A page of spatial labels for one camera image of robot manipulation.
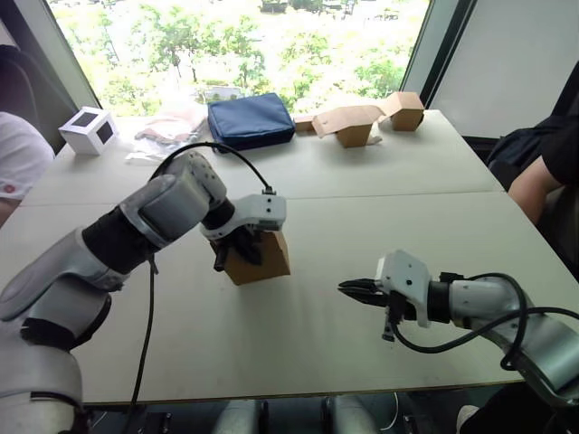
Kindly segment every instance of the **cardboard piece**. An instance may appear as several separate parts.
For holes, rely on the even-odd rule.
[[[288,245],[282,232],[263,232],[259,248],[263,262],[260,266],[248,263],[235,249],[229,249],[225,261],[225,272],[235,285],[239,286],[290,274]]]
[[[303,131],[313,131],[314,126],[312,125],[312,121],[314,120],[313,116],[296,116],[293,119],[294,124],[296,124],[296,132],[303,132]]]
[[[395,131],[414,131],[422,122],[424,106],[414,92],[395,92],[375,105],[340,107],[312,120],[318,137],[337,133],[344,147],[365,146],[372,124],[390,118]]]

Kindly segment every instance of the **white table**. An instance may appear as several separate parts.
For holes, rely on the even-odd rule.
[[[426,111],[413,133],[379,131],[382,141],[344,149],[334,135],[295,136],[244,154],[287,198],[502,191],[500,184],[440,111]],[[232,198],[259,192],[255,175],[234,156],[208,156]],[[152,165],[130,165],[126,146],[102,156],[76,156],[66,146],[24,200],[28,205],[118,203],[140,188]]]
[[[0,231],[0,288],[71,228],[109,205],[21,207]],[[156,320],[140,401],[408,390],[506,382],[501,352],[477,339],[417,354],[381,339],[384,313],[337,283],[372,277],[404,248],[440,271],[503,271],[536,305],[577,308],[579,287],[517,206],[500,192],[288,200],[292,275],[241,288],[212,271],[197,229],[158,254]],[[147,319],[139,267],[93,339],[75,350],[86,402],[129,400]],[[419,344],[452,339],[451,325],[405,324]]]

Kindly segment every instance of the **white cube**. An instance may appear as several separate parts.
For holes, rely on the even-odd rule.
[[[117,126],[107,110],[83,107],[58,128],[62,138],[77,154],[98,156],[117,135]]]

